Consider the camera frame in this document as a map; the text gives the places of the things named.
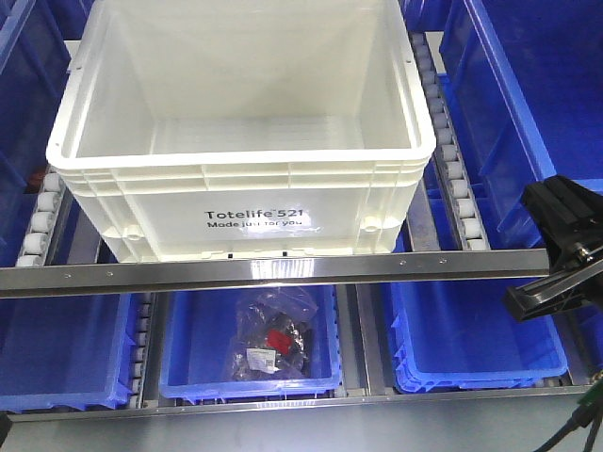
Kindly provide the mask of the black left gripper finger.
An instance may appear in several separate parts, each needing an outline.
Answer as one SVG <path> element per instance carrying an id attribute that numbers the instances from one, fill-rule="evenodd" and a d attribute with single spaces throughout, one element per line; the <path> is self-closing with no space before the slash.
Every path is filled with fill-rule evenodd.
<path id="1" fill-rule="evenodd" d="M 11 428 L 12 421 L 6 414 L 2 413 L 0 415 L 0 447 L 3 446 L 5 440 L 8 437 L 8 434 L 10 433 Z"/>

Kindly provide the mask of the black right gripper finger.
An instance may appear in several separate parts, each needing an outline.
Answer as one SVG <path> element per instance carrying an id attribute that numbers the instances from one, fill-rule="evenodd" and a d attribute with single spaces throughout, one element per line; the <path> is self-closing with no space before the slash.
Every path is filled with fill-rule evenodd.
<path id="1" fill-rule="evenodd" d="M 525 187 L 521 202 L 546 246 L 550 270 L 573 270 L 602 257 L 602 196 L 555 175 Z"/>
<path id="2" fill-rule="evenodd" d="M 518 287 L 508 287 L 503 298 L 518 321 L 554 315 L 591 304 L 602 310 L 602 264 L 563 270 Z"/>

